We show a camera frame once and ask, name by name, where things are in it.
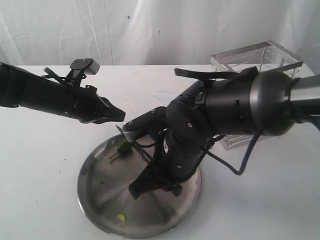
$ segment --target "table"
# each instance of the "table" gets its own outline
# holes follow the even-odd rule
[[[210,65],[102,66],[83,84],[98,88],[126,112],[125,122],[167,106],[195,80],[173,69],[212,71]],[[43,75],[44,66],[23,66]],[[50,66],[65,76],[68,66]],[[313,75],[306,65],[297,77]],[[89,153],[118,134],[115,123],[0,108],[0,239],[117,240],[85,217],[77,200],[79,170]],[[198,206],[176,229],[154,239],[319,239],[320,135],[309,123],[257,143],[242,176],[210,157],[201,163]],[[246,147],[215,154],[239,166]]]

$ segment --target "white backdrop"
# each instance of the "white backdrop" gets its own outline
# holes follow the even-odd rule
[[[274,40],[320,73],[319,0],[0,0],[0,61],[209,64]]]

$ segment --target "metal wire basket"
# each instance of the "metal wire basket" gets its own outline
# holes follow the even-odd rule
[[[215,71],[241,72],[243,69],[255,66],[259,72],[277,70],[291,78],[299,72],[298,68],[303,62],[299,56],[271,40],[211,56]],[[266,138],[269,136],[261,136],[259,140]],[[220,143],[228,150],[246,145],[251,139],[250,135],[227,135]]]

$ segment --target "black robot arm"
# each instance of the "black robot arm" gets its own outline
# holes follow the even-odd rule
[[[97,88],[81,87],[86,74],[96,74],[100,66],[91,58],[77,59],[66,77],[45,68],[45,76],[0,62],[0,106],[19,106],[77,119],[81,123],[122,122],[126,113],[97,95]]]
[[[157,189],[178,196],[180,184],[195,173],[206,154],[241,175],[261,135],[280,136],[302,122],[312,122],[320,130],[320,76],[292,80],[282,72],[258,73],[255,67],[241,73],[183,69],[175,73],[198,81],[167,107],[123,126],[129,142],[149,134],[155,145],[152,160],[129,186],[135,199]],[[209,152],[224,135],[253,135],[239,170]]]

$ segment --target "metal tray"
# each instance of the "metal tray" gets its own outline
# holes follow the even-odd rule
[[[255,66],[259,72],[277,70],[291,78],[299,72],[298,68],[303,62],[299,56],[272,40],[211,56],[212,67],[218,72],[241,72],[243,69]],[[261,136],[259,140],[267,138],[270,137]],[[246,145],[251,139],[251,135],[227,135],[220,142],[228,150]]]

